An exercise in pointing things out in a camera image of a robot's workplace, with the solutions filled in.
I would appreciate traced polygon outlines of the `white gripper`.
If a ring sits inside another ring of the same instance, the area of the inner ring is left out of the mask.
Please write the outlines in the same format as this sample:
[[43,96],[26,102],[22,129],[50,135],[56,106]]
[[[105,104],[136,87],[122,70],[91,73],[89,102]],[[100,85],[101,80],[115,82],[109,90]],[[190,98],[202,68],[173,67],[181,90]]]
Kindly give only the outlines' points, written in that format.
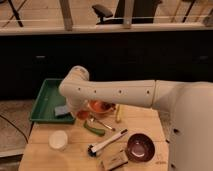
[[69,111],[73,115],[76,115],[79,111],[81,111],[82,109],[84,109],[86,107],[86,101],[67,98],[66,105],[67,105]]

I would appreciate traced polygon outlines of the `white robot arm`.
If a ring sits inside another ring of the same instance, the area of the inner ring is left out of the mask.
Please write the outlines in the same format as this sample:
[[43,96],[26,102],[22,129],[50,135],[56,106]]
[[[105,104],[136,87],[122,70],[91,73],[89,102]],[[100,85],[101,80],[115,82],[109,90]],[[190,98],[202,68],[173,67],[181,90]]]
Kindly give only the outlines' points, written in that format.
[[168,171],[213,171],[213,83],[163,80],[95,82],[74,66],[59,92],[75,114],[89,100],[171,114]]

